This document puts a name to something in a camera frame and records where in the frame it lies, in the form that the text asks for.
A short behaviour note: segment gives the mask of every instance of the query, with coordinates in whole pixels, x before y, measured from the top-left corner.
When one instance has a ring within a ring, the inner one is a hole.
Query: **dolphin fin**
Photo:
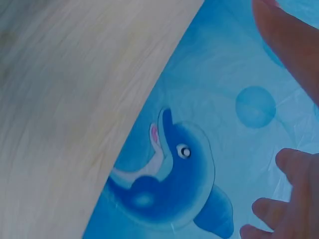
[[[233,207],[227,195],[216,185],[213,186],[204,207],[195,217],[194,223],[199,228],[223,239],[232,236]]]

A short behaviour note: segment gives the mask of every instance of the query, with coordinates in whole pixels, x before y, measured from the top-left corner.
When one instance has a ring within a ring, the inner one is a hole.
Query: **wooden floor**
[[[0,238],[81,238],[202,0],[0,3]]]

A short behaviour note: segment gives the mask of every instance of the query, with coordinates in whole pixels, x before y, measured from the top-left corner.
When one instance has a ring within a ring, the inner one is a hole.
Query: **dolphin eye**
[[[183,159],[190,158],[191,152],[190,148],[187,145],[181,143],[178,146],[176,146],[176,149],[179,157]]]

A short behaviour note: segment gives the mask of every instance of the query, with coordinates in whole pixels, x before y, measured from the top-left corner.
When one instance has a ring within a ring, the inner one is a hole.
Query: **finger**
[[[305,173],[311,162],[311,154],[284,148],[276,155],[276,164],[294,185],[298,175]]]
[[[253,203],[252,209],[260,220],[266,223],[271,229],[275,230],[283,220],[287,211],[287,206],[288,203],[286,202],[260,198]]]
[[[319,30],[287,14],[274,0],[253,0],[253,11],[264,40],[319,105]]]
[[[240,229],[240,236],[242,239],[270,239],[270,232],[260,230],[251,225],[245,225]]]

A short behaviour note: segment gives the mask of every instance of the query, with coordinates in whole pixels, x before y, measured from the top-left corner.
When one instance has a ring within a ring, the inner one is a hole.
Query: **pink tongue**
[[[153,137],[155,143],[158,142],[158,137],[156,135],[157,132],[158,132],[158,128],[156,126],[153,126],[152,127],[152,137]]]

